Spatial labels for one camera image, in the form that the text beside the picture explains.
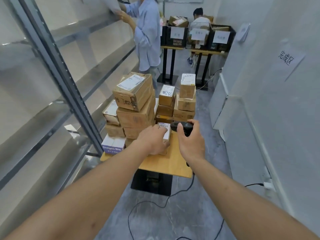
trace man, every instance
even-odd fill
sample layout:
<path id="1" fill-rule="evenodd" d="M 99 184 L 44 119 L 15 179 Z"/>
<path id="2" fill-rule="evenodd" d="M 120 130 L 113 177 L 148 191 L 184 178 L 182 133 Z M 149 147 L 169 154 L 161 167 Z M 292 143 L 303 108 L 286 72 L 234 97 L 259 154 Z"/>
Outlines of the man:
<path id="1" fill-rule="evenodd" d="M 193 12 L 194 21 L 190 24 L 189 29 L 192 30 L 194 28 L 203 28 L 203 27 L 209 27 L 210 26 L 210 20 L 206 17 L 203 17 L 203 9 L 202 7 L 197 8 Z M 188 58 L 188 62 L 190 65 L 193 63 L 193 56 L 194 52 L 191 52 L 191 56 Z"/>
<path id="2" fill-rule="evenodd" d="M 184 135 L 182 125 L 178 125 L 181 155 L 237 239 L 319 240 L 285 211 L 206 161 L 199 122 L 189 122 L 194 124 L 189 137 Z M 169 146 L 168 142 L 163 142 L 166 131 L 159 125 L 143 130 L 128 148 L 68 186 L 5 240 L 94 239 L 145 157 Z"/>

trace person in white shirt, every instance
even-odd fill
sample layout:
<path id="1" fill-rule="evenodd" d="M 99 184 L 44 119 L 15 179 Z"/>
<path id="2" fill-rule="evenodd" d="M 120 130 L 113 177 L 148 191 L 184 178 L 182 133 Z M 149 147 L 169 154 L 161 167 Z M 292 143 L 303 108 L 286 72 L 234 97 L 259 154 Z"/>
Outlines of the person in white shirt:
<path id="1" fill-rule="evenodd" d="M 190 30 L 194 28 L 202 28 L 203 26 L 209 27 L 210 20 L 206 17 L 203 17 L 203 8 L 197 8 L 193 12 L 194 21 L 190 24 Z M 194 52 L 191 52 L 191 56 L 188 58 L 188 62 L 190 65 L 193 63 Z"/>

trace gray floor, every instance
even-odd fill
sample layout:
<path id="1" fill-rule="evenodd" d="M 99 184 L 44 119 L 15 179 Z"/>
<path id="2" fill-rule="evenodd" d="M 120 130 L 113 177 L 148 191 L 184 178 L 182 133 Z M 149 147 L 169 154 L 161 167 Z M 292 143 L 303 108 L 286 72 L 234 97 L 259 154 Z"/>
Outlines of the gray floor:
<path id="1" fill-rule="evenodd" d="M 177 50 L 175 61 L 175 75 L 191 72 L 186 59 L 189 53 L 186 50 Z M 168 52 L 167 71 L 170 72 L 171 52 Z M 162 84 L 158 83 L 158 92 Z M 224 141 L 218 131 L 211 129 L 208 103 L 213 93 L 212 83 L 209 91 L 200 90 L 197 94 L 195 119 L 200 121 L 201 133 L 206 142 L 206 159 L 221 171 L 231 175 L 229 161 Z M 173 177 L 171 193 L 189 187 L 191 179 Z M 118 204 L 113 210 L 106 224 L 96 236 L 96 239 L 131 239 L 128 229 L 128 215 L 133 206 L 150 200 L 164 205 L 165 196 L 160 196 L 130 189 L 127 186 Z M 222 222 L 218 210 L 200 185 L 197 177 L 187 192 L 182 192 L 170 198 L 165 209 L 150 203 L 142 203 L 136 207 L 130 216 L 130 228 L 134 239 L 148 240 L 175 240 L 178 237 L 188 237 L 192 240 L 212 240 L 216 236 Z M 230 230 L 227 225 L 217 240 L 230 239 Z"/>

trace hand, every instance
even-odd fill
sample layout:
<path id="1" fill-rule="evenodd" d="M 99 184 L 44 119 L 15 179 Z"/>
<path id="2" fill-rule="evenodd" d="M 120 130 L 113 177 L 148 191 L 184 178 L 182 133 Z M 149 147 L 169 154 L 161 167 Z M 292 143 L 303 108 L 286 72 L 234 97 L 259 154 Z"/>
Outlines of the hand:
<path id="1" fill-rule="evenodd" d="M 124 11 L 119 10 L 116 13 L 119 16 L 119 18 L 127 24 L 132 20 L 132 18 L 128 14 L 126 14 Z"/>
<path id="2" fill-rule="evenodd" d="M 156 155 L 163 152 L 168 146 L 169 141 L 163 142 L 163 137 L 167 132 L 167 128 L 160 127 L 158 124 L 149 126 L 138 135 L 136 139 L 138 145 L 143 145 L 148 154 Z"/>
<path id="3" fill-rule="evenodd" d="M 180 153 L 187 163 L 193 159 L 204 159 L 206 154 L 205 140 L 200 133 L 199 121 L 188 120 L 188 122 L 193 124 L 189 137 L 185 136 L 181 123 L 177 128 Z"/>

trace light blue shirt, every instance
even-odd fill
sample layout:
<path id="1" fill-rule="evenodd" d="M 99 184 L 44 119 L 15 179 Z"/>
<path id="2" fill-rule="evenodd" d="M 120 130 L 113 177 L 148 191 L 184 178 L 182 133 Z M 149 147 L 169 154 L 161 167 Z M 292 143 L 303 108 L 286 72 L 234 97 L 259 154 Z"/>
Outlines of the light blue shirt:
<path id="1" fill-rule="evenodd" d="M 136 52 L 140 60 L 139 70 L 146 71 L 160 64 L 160 14 L 155 0 L 140 0 L 125 4 L 127 14 L 138 18 L 134 30 Z"/>

